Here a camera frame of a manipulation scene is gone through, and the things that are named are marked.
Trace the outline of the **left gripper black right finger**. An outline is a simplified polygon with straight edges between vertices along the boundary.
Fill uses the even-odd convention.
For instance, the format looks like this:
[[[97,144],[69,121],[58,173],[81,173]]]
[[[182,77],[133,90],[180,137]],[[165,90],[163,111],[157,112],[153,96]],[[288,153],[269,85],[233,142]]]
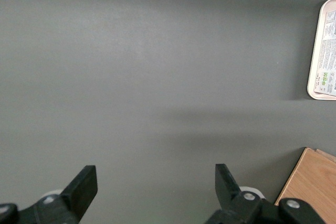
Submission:
[[[215,165],[215,190],[221,208],[206,223],[324,223],[301,199],[284,198],[276,206],[255,192],[241,190],[225,164]]]

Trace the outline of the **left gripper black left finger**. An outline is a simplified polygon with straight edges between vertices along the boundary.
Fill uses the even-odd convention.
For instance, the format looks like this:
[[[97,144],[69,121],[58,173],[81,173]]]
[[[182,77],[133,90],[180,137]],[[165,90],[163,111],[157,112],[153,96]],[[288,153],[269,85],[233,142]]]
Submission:
[[[65,189],[46,193],[26,209],[1,204],[1,223],[80,223],[97,192],[96,167],[87,165]]]

